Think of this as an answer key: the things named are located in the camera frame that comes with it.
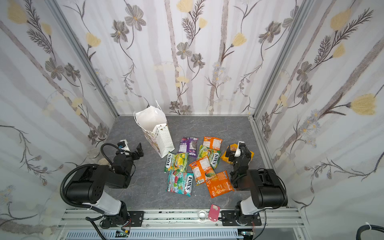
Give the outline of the orange chips packet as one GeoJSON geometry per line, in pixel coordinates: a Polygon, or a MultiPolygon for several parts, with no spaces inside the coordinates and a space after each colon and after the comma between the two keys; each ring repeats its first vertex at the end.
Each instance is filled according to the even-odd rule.
{"type": "Polygon", "coordinates": [[[227,171],[220,172],[212,179],[206,181],[206,185],[211,198],[215,198],[224,195],[229,192],[234,192],[227,171]]]}

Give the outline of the white paper gift bag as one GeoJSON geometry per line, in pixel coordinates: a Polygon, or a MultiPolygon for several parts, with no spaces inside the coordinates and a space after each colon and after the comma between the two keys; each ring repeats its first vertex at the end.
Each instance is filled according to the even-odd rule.
{"type": "Polygon", "coordinates": [[[169,130],[167,117],[160,105],[149,106],[148,108],[134,112],[136,124],[144,132],[145,138],[158,153],[161,158],[164,158],[168,152],[175,149],[174,143],[169,130]]]}

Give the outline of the orange Savoria snack packet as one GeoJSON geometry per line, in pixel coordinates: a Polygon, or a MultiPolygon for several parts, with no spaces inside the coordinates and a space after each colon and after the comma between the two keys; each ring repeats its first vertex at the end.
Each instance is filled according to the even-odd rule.
{"type": "Polygon", "coordinates": [[[203,184],[206,180],[216,177],[208,157],[196,160],[189,164],[189,166],[193,171],[197,186],[203,184]]]}

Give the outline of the green Fox's mango tea bag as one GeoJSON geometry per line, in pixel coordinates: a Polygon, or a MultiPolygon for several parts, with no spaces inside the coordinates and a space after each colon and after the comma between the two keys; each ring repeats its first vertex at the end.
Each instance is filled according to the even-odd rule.
{"type": "Polygon", "coordinates": [[[178,171],[185,173],[187,171],[188,159],[188,153],[168,153],[164,172],[178,171]]]}

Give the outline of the teal Fox's fruits candy bag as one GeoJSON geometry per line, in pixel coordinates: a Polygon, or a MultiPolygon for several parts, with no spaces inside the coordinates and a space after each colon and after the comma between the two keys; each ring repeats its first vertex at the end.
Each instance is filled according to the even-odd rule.
{"type": "Polygon", "coordinates": [[[171,170],[168,176],[167,192],[191,196],[193,173],[183,173],[171,170]]]}

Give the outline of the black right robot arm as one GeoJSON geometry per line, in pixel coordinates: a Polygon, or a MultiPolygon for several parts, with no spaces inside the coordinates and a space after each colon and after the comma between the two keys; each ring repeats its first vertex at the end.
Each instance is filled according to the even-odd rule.
{"type": "Polygon", "coordinates": [[[230,181],[237,191],[250,191],[251,195],[239,201],[233,211],[221,211],[225,227],[261,226],[260,213],[288,204],[287,191],[273,169],[249,169],[252,153],[247,149],[232,151],[225,157],[233,164],[230,181]]]}

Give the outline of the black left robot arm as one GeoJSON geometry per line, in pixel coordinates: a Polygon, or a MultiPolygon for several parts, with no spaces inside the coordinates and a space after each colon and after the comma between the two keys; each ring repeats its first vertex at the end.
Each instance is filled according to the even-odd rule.
{"type": "Polygon", "coordinates": [[[96,230],[119,227],[141,227],[143,211],[128,211],[127,205],[105,192],[127,189],[136,171],[134,161],[144,156],[142,145],[130,151],[126,141],[113,145],[116,155],[107,165],[84,164],[71,170],[60,185],[60,196],[69,206],[95,211],[98,217],[87,217],[96,230]]]}

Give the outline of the purple Fox's berries candy bag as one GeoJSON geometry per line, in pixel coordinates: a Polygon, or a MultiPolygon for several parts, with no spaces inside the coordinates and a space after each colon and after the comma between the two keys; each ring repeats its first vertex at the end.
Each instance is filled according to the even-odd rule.
{"type": "Polygon", "coordinates": [[[182,138],[179,145],[178,153],[187,153],[192,157],[197,156],[197,142],[196,137],[185,137],[182,138]]]}

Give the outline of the yellow snack box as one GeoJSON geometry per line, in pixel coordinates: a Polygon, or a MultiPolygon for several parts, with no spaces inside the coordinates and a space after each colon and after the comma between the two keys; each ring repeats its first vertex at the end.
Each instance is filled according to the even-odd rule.
{"type": "MultiPolygon", "coordinates": [[[[234,158],[235,158],[235,152],[236,152],[236,149],[237,149],[237,146],[238,146],[238,144],[231,144],[231,145],[229,145],[228,146],[228,148],[226,149],[226,150],[231,150],[231,151],[233,151],[233,153],[232,153],[232,156],[231,156],[231,159],[234,161],[234,158]]],[[[245,146],[245,147],[242,147],[242,150],[248,150],[249,151],[249,149],[247,148],[247,146],[245,146]]],[[[223,155],[221,156],[221,159],[224,161],[224,154],[225,153],[223,153],[223,155]]]]}

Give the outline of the small orange snack packet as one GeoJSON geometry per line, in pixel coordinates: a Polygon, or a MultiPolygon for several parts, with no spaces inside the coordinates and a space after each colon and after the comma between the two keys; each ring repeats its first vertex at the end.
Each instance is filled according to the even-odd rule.
{"type": "Polygon", "coordinates": [[[221,149],[223,140],[216,137],[204,137],[203,146],[219,151],[221,149]]]}

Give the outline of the pink tag on rail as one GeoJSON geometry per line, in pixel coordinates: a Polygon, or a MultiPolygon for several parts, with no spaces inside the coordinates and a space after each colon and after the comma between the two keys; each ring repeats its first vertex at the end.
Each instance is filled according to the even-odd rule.
{"type": "Polygon", "coordinates": [[[217,222],[219,220],[220,210],[221,208],[219,206],[212,204],[209,210],[208,219],[212,222],[217,222]]]}

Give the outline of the white round knob on rail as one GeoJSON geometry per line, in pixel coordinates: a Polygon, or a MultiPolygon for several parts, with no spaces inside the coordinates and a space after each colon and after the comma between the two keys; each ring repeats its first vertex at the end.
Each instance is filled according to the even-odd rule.
{"type": "Polygon", "coordinates": [[[198,219],[200,222],[204,222],[208,218],[208,213],[205,210],[200,210],[198,212],[198,219]]]}

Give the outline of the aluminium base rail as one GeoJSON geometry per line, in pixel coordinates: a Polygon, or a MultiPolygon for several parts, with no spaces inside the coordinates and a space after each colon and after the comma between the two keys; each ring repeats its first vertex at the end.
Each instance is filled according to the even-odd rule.
{"type": "Polygon", "coordinates": [[[261,226],[225,227],[219,220],[198,219],[199,209],[133,209],[143,211],[141,227],[96,230],[86,220],[99,214],[86,210],[66,210],[55,232],[56,240],[308,240],[309,234],[297,209],[280,208],[260,213],[261,226]]]}

